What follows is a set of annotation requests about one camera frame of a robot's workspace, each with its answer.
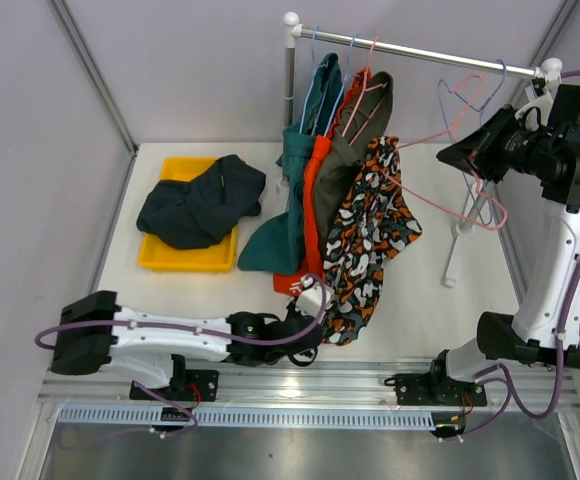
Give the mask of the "olive green shorts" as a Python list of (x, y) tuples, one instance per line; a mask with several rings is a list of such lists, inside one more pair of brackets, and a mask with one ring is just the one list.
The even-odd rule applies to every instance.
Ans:
[(344, 108), (314, 191), (321, 252), (325, 251), (328, 233), (360, 170), (366, 149), (373, 139), (385, 134), (392, 110), (393, 77), (385, 71), (374, 74)]

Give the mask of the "orange camouflage pattern shorts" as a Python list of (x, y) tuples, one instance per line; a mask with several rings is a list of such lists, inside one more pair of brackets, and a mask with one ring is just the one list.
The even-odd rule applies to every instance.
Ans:
[(403, 197), (399, 140), (371, 140), (327, 235), (323, 272), (333, 291), (322, 342), (344, 346), (360, 336), (382, 294), (386, 263), (423, 229)]

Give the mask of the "dark navy shorts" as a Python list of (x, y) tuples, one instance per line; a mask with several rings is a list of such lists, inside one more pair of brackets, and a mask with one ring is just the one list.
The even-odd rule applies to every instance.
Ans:
[(148, 194), (136, 227), (174, 249), (208, 248), (220, 243), (242, 218), (261, 213), (265, 187), (263, 172), (227, 155), (190, 181), (159, 181)]

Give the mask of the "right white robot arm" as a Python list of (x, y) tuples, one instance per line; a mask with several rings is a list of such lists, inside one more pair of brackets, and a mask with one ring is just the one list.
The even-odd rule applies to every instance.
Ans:
[(428, 395), (446, 404), (473, 393), (498, 360), (580, 369), (580, 86), (560, 85), (547, 116), (537, 104), (521, 113), (501, 108), (437, 158), (493, 183), (511, 170), (538, 179), (545, 227), (517, 313), (483, 313), (474, 339), (432, 362)]

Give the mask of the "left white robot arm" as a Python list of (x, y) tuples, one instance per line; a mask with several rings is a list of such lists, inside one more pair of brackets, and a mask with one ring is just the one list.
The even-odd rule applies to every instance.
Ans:
[(186, 390), (188, 360), (258, 367), (287, 358), (308, 366), (322, 339), (328, 299), (310, 288), (288, 303), (284, 318), (242, 311), (189, 319), (122, 306), (116, 292), (97, 291), (64, 307), (50, 329), (50, 370), (64, 376), (111, 372), (174, 400)]

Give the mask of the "blue hanger of orange shorts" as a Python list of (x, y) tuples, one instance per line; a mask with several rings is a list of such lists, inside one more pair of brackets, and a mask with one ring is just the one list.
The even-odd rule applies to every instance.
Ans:
[(343, 71), (341, 86), (340, 86), (339, 92), (337, 94), (333, 109), (331, 110), (331, 113), (330, 113), (330, 116), (328, 119), (328, 123), (326, 126), (326, 131), (324, 133), (324, 137), (327, 137), (327, 138), (331, 138), (331, 136), (332, 136), (332, 131), (334, 128), (334, 120), (336, 119), (337, 111), (343, 102), (343, 97), (344, 97), (344, 93), (346, 90), (346, 85), (347, 85), (349, 78), (350, 78), (350, 75), (351, 75), (350, 74), (350, 56), (351, 56), (351, 52), (353, 50), (353, 47), (354, 47), (354, 44), (355, 44), (357, 37), (358, 37), (358, 34), (355, 34), (352, 37), (352, 39), (349, 42), (349, 45), (347, 47), (347, 53), (346, 53), (346, 59), (345, 59), (345, 68)]

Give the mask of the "blue hanger of teal shorts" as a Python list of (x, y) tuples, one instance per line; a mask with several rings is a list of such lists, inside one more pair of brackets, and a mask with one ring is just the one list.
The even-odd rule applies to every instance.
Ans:
[(324, 59), (322, 59), (319, 63), (316, 62), (315, 45), (316, 34), (318, 31), (319, 27), (315, 27), (311, 36), (311, 82), (305, 96), (301, 119), (299, 122), (299, 132), (305, 135), (308, 135), (312, 130), (314, 117), (313, 110), (316, 105), (316, 95), (318, 93), (319, 85), (321, 82), (321, 71), (327, 66), (327, 62)]

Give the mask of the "teal shorts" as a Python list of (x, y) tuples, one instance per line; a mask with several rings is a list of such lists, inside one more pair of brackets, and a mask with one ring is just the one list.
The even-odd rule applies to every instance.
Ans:
[(237, 262), (243, 271), (290, 275), (298, 271), (303, 259), (304, 170), (316, 136), (325, 132), (342, 81), (338, 55), (331, 52), (323, 59), (327, 66), (321, 71), (311, 132), (308, 135), (299, 132), (301, 115), (283, 131), (280, 161), (289, 187), (285, 211), (265, 221), (250, 236)]

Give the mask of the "metal clothes rack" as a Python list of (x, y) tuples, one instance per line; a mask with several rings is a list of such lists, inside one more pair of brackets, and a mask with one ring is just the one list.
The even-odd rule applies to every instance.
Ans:
[[(312, 27), (308, 27), (301, 23), (299, 15), (295, 12), (288, 12), (283, 17), (284, 23), (284, 44), (285, 44), (285, 80), (284, 80), (284, 125), (289, 126), (294, 120), (294, 106), (295, 106), (295, 56), (296, 44), (301, 38), (310, 38), (313, 33)], [(316, 34), (316, 41), (345, 45), (348, 47), (349, 42), (353, 36), (346, 36), (343, 34), (322, 31), (319, 28)], [(381, 52), (390, 55), (396, 55), (406, 58), (413, 58), (418, 60), (430, 61), (434, 63), (456, 66), (461, 68), (469, 68), (479, 72), (494, 73), (500, 76), (503, 73), (503, 68), (500, 63), (496, 61), (478, 60), (474, 58), (462, 57), (446, 53), (434, 52), (429, 50), (417, 49), (414, 47), (401, 46), (391, 43), (381, 42), (379, 40), (369, 40), (357, 37), (354, 48), (366, 49), (373, 52)], [(544, 62), (536, 67), (518, 67), (507, 65), (508, 77), (514, 77), (521, 80), (531, 82), (537, 78), (539, 74), (538, 69), (559, 69), (561, 71), (561, 80), (566, 77), (563, 72), (563, 63), (557, 58), (546, 58)], [(525, 90), (519, 89), (513, 99), (518, 100), (522, 95), (525, 95), (528, 100), (532, 94), (532, 89), (527, 87)], [(476, 186), (469, 182), (473, 193), (476, 193)], [(464, 213), (475, 220), (477, 218), (476, 212), (470, 212), (470, 199), (466, 197), (466, 204)], [(481, 210), (487, 204), (485, 200), (478, 200), (477, 205)], [(453, 288), (459, 278), (459, 262), (469, 258), (469, 246), (471, 237), (473, 235), (474, 226), (469, 227), (467, 222), (457, 221), (453, 227), (453, 241), (449, 251), (447, 265), (444, 274), (441, 278), (442, 284), (448, 288)]]

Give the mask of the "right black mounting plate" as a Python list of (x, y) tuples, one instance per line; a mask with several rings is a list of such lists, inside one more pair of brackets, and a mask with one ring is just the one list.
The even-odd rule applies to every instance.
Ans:
[(485, 407), (485, 389), (476, 383), (453, 380), (431, 373), (395, 374), (383, 381), (394, 390), (401, 406)]

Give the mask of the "black mounting plate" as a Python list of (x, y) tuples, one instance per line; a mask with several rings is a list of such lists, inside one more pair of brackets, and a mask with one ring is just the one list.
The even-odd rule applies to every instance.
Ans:
[(394, 390), (401, 406), (485, 407), (485, 389), (476, 383), (453, 380), (431, 373), (395, 374), (383, 381)]
[(214, 402), (219, 386), (219, 372), (212, 369), (183, 369), (167, 372), (163, 379), (145, 382), (145, 387), (166, 400)]

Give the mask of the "yellow plastic tray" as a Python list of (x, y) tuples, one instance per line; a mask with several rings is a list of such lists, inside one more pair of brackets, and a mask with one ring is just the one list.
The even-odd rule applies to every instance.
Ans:
[[(212, 157), (169, 157), (162, 164), (160, 180), (191, 181), (215, 161)], [(235, 226), (224, 239), (207, 248), (180, 250), (158, 237), (144, 234), (138, 252), (138, 265), (155, 272), (228, 273), (232, 270), (238, 239)]]

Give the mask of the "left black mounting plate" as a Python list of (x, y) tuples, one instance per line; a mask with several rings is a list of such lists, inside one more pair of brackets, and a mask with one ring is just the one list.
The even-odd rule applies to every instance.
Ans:
[(214, 402), (219, 386), (219, 372), (212, 369), (183, 369), (167, 372), (163, 379), (145, 382), (145, 387), (166, 400)]

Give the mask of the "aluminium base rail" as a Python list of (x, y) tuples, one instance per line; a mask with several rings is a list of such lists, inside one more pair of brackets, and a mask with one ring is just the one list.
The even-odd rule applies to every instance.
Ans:
[[(384, 380), (397, 373), (425, 373), (431, 359), (397, 362), (362, 362), (318, 359), (309, 367), (289, 361), (274, 366), (242, 367), (227, 363), (187, 361), (192, 370), (217, 370), (218, 390), (214, 405), (230, 407), (288, 407), (375, 409), (397, 407), (393, 388)], [(547, 406), (555, 372), (552, 367), (508, 367), (524, 405), (533, 412)], [(566, 373), (556, 411), (580, 412), (580, 396), (573, 374)], [(112, 373), (62, 376), (47, 372), (41, 384), (39, 403), (130, 403), (130, 381)], [(505, 388), (486, 386), (488, 405), (478, 410), (494, 411), (505, 399)]]

